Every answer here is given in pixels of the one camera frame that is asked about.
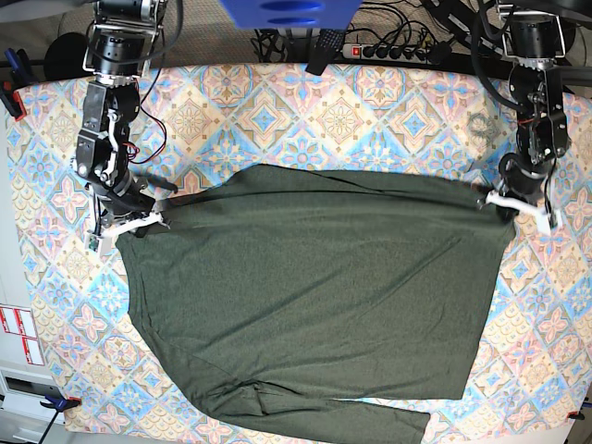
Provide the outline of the clamp bottom right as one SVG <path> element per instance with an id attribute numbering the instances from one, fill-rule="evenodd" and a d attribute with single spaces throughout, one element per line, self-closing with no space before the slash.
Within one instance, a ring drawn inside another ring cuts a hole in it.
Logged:
<path id="1" fill-rule="evenodd" d="M 571 412 L 568 414 L 567 418 L 574 421 L 584 421 L 586 416 L 583 412 Z"/>

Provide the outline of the dark green long-sleeve T-shirt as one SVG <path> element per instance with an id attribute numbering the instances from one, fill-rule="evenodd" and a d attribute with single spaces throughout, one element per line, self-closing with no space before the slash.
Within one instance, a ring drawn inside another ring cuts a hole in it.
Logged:
<path id="1" fill-rule="evenodd" d="M 117 248 L 129 317 L 216 420 L 331 443 L 418 443 L 462 397 L 513 218 L 460 181 L 258 165 L 173 200 Z"/>

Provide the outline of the black power strip red switch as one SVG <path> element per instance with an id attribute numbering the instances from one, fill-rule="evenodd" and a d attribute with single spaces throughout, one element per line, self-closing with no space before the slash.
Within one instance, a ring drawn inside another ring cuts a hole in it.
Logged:
<path id="1" fill-rule="evenodd" d="M 341 55 L 347 60 L 376 61 L 376 62 L 403 62 L 419 63 L 427 62 L 426 52 L 410 48 L 399 48 L 389 44 L 362 44 L 345 43 L 341 49 Z"/>

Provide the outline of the blue clamp bottom left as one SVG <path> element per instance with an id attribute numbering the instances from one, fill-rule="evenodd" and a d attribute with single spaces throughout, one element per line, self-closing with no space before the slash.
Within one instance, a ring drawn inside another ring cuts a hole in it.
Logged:
<path id="1" fill-rule="evenodd" d="M 58 415 L 60 413 L 64 413 L 67 410 L 74 409 L 82 405 L 81 399 L 78 398 L 63 398 L 63 397 L 51 397 L 48 395 L 44 396 L 44 400 L 40 401 L 40 405 L 45 409 L 51 410 L 54 412 L 52 419 L 48 423 L 46 429 L 44 430 L 41 439 L 39 440 L 39 444 L 43 444 L 45 438 L 47 437 L 49 431 L 51 430 L 52 426 L 54 425 Z"/>

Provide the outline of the blue plastic box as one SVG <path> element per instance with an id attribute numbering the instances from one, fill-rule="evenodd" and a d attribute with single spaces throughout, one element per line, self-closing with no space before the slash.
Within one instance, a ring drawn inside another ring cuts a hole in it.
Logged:
<path id="1" fill-rule="evenodd" d="M 348 28 L 362 0 L 222 0 L 240 29 Z"/>

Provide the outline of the blue clamp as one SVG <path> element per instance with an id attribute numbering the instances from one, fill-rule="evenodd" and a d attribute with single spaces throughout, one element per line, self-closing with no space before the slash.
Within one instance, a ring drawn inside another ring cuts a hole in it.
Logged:
<path id="1" fill-rule="evenodd" d="M 20 121 L 26 116 L 26 109 L 18 92 L 18 88 L 26 83 L 29 75 L 24 55 L 26 53 L 22 49 L 15 51 L 12 48 L 7 48 L 5 50 L 7 66 L 10 68 L 13 80 L 1 81 L 1 103 L 16 121 Z"/>
<path id="2" fill-rule="evenodd" d="M 51 410 L 54 412 L 52 419 L 48 423 L 46 429 L 44 430 L 41 439 L 39 440 L 39 444 L 43 444 L 45 438 L 47 437 L 49 431 L 51 430 L 52 426 L 54 425 L 58 415 L 60 413 L 64 413 L 67 410 L 74 409 L 82 405 L 81 399 L 78 398 L 63 398 L 63 397 L 51 397 L 48 395 L 44 396 L 44 400 L 40 401 L 40 405 L 45 409 Z"/>

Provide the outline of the black remote-like device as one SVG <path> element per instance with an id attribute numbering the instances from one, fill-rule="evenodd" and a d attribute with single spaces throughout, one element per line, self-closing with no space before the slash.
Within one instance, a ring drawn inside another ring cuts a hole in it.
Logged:
<path id="1" fill-rule="evenodd" d="M 322 76 L 336 54 L 341 51 L 345 34 L 345 30 L 322 29 L 305 71 L 315 76 Z"/>

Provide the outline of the blue clamp top left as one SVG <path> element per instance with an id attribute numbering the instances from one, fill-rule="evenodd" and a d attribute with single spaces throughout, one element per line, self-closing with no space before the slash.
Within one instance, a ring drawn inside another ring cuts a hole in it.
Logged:
<path id="1" fill-rule="evenodd" d="M 7 66 L 10 68 L 13 80 L 1 81 L 1 103 L 16 121 L 20 121 L 26 116 L 26 109 L 18 92 L 18 88 L 26 83 L 29 75 L 24 55 L 26 53 L 22 49 L 15 51 L 12 48 L 7 48 L 5 50 Z"/>

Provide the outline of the black round stool base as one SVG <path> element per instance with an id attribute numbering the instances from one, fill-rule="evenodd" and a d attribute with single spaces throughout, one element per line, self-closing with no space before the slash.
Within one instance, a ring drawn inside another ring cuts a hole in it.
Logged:
<path id="1" fill-rule="evenodd" d="M 68 32 L 55 39 L 43 60 L 43 74 L 48 81 L 73 80 L 89 77 L 83 69 L 87 50 L 86 38 L 78 32 Z"/>

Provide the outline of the red white label stickers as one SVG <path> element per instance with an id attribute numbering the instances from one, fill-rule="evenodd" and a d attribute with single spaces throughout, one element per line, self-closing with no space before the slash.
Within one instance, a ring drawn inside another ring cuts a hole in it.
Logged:
<path id="1" fill-rule="evenodd" d="M 13 364 L 44 366 L 30 309 L 1 306 L 1 359 Z"/>

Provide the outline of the colourful patterned tablecloth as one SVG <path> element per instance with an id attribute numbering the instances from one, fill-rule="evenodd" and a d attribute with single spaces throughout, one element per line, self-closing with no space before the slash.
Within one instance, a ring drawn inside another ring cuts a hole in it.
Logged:
<path id="1" fill-rule="evenodd" d="M 2 115 L 23 277 L 43 358 L 80 398 L 71 432 L 187 443 L 274 443 L 224 425 L 184 399 L 127 318 L 117 253 L 83 244 L 87 191 L 71 170 L 87 83 L 21 91 L 22 120 Z M 254 163 L 367 169 L 493 182 L 515 147 L 515 123 L 466 75 L 382 67 L 300 65 L 173 68 L 142 80 L 132 123 L 140 171 L 181 193 L 215 186 Z M 409 401 L 432 415 L 425 441 L 461 443 L 567 426 L 591 383 L 591 103 L 566 95 L 572 141 L 551 182 L 561 229 L 529 216 L 501 263 L 484 337 L 460 401 Z"/>

